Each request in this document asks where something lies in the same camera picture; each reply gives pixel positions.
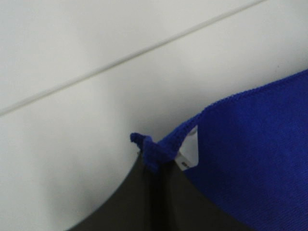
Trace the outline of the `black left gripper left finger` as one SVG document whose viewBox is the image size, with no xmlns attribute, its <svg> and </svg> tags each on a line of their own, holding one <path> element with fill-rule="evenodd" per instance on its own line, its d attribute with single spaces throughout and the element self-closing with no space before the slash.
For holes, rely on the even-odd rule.
<svg viewBox="0 0 308 231">
<path fill-rule="evenodd" d="M 149 231 L 149 176 L 141 153 L 117 190 L 70 231 Z"/>
</svg>

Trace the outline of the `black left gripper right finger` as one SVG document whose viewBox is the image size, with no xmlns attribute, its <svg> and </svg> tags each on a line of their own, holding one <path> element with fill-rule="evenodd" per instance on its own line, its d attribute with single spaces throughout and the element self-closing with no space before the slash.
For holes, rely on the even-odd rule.
<svg viewBox="0 0 308 231">
<path fill-rule="evenodd" d="M 167 213 L 168 231 L 249 231 L 250 228 L 222 211 L 204 197 L 170 162 L 161 167 L 163 205 Z"/>
</svg>

